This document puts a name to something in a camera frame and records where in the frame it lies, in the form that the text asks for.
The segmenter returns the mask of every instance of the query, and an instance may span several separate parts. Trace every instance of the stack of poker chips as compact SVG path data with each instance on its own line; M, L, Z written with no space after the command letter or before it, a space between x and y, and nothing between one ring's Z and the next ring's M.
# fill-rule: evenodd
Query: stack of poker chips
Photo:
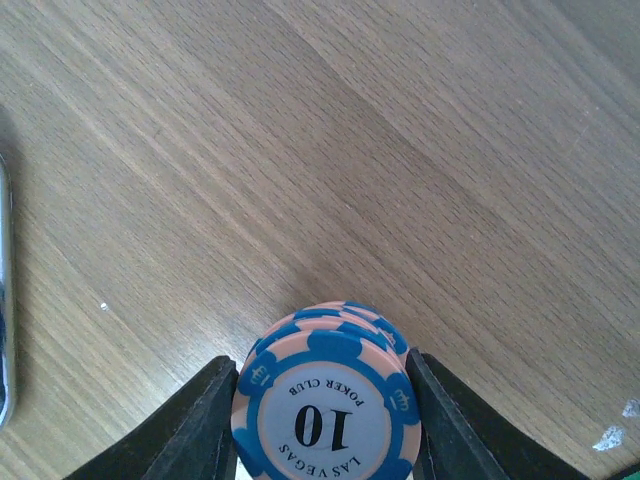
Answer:
M409 348L373 308L288 315L251 348L233 399L240 459L257 479L404 480L420 448Z

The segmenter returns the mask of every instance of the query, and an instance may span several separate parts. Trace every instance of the phone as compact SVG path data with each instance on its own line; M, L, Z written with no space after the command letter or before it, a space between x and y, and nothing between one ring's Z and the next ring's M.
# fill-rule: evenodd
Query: phone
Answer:
M16 403L12 204L9 172L0 155L0 429L11 418Z

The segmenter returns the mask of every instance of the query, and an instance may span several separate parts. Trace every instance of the wood grain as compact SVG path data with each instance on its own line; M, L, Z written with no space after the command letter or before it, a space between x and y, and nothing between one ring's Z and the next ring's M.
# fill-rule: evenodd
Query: wood grain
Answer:
M636 460L639 7L579 4L3 2L0 478L61 477L329 299L588 475Z

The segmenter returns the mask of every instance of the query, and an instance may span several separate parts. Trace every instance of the poker chip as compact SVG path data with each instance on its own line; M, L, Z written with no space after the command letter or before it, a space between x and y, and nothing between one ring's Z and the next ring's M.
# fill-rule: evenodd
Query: poker chip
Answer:
M269 328L233 399L231 429L248 473L406 479L422 427L398 344L406 341L395 327L352 302L309 307Z

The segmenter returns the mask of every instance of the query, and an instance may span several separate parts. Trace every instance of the wooden surface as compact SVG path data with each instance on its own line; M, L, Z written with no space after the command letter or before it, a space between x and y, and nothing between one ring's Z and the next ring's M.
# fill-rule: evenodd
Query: wooden surface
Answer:
M639 4L598 5L3 2L0 478L59 478L330 299L590 476L638 459Z

